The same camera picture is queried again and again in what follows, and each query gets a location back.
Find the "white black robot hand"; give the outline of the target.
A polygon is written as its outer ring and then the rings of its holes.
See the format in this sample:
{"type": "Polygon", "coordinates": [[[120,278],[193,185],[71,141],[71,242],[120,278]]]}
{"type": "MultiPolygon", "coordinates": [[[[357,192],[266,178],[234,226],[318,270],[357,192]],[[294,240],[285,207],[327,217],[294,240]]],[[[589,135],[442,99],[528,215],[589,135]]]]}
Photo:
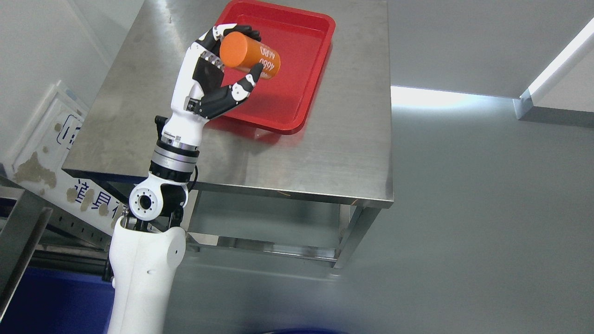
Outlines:
{"type": "Polygon", "coordinates": [[[224,65],[221,42],[232,32],[260,42],[260,32],[237,23],[216,25],[192,42],[185,53],[176,80],[170,108],[172,116],[163,125],[159,141],[173,150],[196,151],[201,145],[202,129],[213,120],[239,106],[250,97],[263,71],[256,64],[246,76],[222,85],[224,65]]]}

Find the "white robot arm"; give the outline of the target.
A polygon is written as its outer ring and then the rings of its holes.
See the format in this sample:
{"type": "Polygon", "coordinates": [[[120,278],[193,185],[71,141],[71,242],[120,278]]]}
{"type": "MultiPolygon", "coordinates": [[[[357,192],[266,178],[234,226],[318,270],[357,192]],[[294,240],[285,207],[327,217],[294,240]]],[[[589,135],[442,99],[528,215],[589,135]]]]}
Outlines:
{"type": "Polygon", "coordinates": [[[186,252],[181,228],[187,184],[197,165],[201,116],[157,120],[149,172],[129,195],[110,247],[115,289],[109,334],[161,334],[176,270],[186,252]]]}

